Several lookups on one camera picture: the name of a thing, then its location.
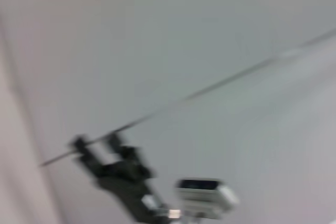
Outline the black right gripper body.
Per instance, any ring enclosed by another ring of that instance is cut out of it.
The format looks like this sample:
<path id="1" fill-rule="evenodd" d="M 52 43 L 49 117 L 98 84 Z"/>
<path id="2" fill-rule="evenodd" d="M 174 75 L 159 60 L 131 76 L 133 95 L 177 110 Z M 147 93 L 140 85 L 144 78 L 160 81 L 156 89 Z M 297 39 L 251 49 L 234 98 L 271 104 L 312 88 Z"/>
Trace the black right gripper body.
<path id="1" fill-rule="evenodd" d="M 146 183 L 152 174 L 141 162 L 137 149 L 125 145 L 109 149 L 120 160 L 102 166 L 98 186 L 113 194 L 136 223 L 171 224 L 167 205 Z"/>

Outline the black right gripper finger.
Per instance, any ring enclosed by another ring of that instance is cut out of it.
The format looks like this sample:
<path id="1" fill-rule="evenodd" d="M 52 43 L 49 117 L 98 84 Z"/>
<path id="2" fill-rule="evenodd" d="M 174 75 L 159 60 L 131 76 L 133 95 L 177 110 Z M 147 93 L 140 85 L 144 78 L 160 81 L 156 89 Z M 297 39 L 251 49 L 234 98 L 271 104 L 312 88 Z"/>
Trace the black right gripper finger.
<path id="1" fill-rule="evenodd" d="M 84 136 L 76 136 L 70 146 L 78 154 L 77 161 L 94 177 L 104 176 L 104 165 L 98 156 L 88 147 Z"/>
<path id="2" fill-rule="evenodd" d="M 123 139 L 119 132 L 111 132 L 106 136 L 106 146 L 123 160 Z"/>

